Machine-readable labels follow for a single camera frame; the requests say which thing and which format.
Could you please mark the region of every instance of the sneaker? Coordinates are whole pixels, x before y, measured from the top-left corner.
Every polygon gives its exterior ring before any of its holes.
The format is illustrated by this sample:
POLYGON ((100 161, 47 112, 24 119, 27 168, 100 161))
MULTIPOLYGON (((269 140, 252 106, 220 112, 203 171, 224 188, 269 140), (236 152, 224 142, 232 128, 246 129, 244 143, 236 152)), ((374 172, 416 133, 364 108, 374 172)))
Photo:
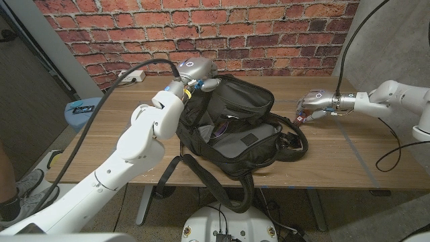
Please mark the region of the sneaker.
MULTIPOLYGON (((12 221, 0 221, 0 226, 2 226, 3 228, 7 228, 7 227, 14 225, 15 223, 18 223, 19 221, 21 221, 25 218, 27 218, 30 215, 30 213, 33 211, 33 209, 37 206, 39 201, 41 201, 41 199, 45 196, 45 194, 48 192, 48 190, 49 190, 49 188, 46 188, 45 190, 43 190, 43 192, 40 192, 40 193, 35 194, 33 196, 29 196, 27 198, 22 198, 20 201, 21 210, 20 210, 18 216, 12 221)), ((56 186, 40 210, 42 210, 42 209, 46 208, 47 206, 50 206, 52 203, 54 203, 54 201, 58 198, 59 194, 60 194, 60 188, 58 186, 56 186)))
POLYGON ((21 181, 16 183, 18 188, 18 196, 23 198, 24 196, 30 195, 35 188, 39 186, 44 177, 44 173, 41 169, 35 169, 25 176, 21 181))

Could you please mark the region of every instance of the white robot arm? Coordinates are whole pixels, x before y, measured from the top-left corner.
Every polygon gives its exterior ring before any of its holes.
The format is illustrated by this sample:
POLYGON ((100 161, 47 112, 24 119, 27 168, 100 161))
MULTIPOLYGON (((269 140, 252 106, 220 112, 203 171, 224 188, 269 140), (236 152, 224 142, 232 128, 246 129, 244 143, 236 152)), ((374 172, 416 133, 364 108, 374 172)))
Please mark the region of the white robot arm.
POLYGON ((402 106, 415 114, 421 115, 418 126, 413 127, 413 136, 419 141, 430 140, 430 89, 414 87, 386 81, 379 88, 370 92, 341 94, 325 90, 311 90, 297 105, 296 123, 308 122, 321 118, 328 113, 342 115, 356 111, 376 118, 392 113, 391 105, 402 106))
POLYGON ((8 240, 30 224, 46 234, 79 232, 104 205, 131 179, 152 169, 164 156, 164 146, 157 139, 175 135, 185 101, 184 87, 192 80, 209 81, 216 65, 206 58, 191 58, 178 68, 181 81, 172 81, 152 99, 154 106, 140 105, 131 117, 131 127, 120 137, 116 151, 95 171, 48 208, 0 232, 8 240))

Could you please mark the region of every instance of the red brick wall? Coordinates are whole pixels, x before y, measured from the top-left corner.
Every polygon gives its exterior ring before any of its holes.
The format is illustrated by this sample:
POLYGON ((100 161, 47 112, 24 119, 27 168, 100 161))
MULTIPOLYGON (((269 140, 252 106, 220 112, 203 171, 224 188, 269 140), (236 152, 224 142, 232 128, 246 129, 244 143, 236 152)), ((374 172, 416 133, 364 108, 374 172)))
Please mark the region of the red brick wall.
MULTIPOLYGON (((215 60, 234 75, 330 75, 358 1, 35 0, 101 89, 150 58, 215 60)), ((166 65, 144 68, 169 75, 166 65)))

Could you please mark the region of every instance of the electrical outlet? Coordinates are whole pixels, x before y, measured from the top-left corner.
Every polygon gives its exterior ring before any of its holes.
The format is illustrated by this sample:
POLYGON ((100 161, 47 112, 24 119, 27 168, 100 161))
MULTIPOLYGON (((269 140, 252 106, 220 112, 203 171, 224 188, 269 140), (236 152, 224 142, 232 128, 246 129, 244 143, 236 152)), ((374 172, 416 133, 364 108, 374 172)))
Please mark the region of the electrical outlet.
MULTIPOLYGON (((121 71, 118 75, 119 77, 122 75, 122 73, 125 73, 126 71, 121 71)), ((143 79, 145 79, 146 75, 144 71, 133 71, 130 73, 126 78, 122 80, 122 82, 131 82, 134 78, 136 78, 136 82, 142 82, 143 79)))

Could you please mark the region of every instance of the black backpack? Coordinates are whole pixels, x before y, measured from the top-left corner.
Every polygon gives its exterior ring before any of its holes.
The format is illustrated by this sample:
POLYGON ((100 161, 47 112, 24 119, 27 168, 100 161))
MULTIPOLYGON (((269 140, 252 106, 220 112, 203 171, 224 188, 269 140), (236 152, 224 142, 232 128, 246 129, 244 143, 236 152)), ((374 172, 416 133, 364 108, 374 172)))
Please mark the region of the black backpack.
POLYGON ((254 194, 252 171, 274 161, 297 161, 308 150, 303 132, 289 119, 272 114, 273 94, 232 75, 218 75, 220 85, 209 93, 195 90, 186 103, 176 131, 192 153, 217 165, 241 182, 245 197, 232 203, 218 180, 189 154, 175 157, 161 177, 155 197, 165 196, 164 185, 179 161, 184 161, 215 198, 234 212, 246 212, 254 194), (282 133, 282 125, 297 135, 282 133))

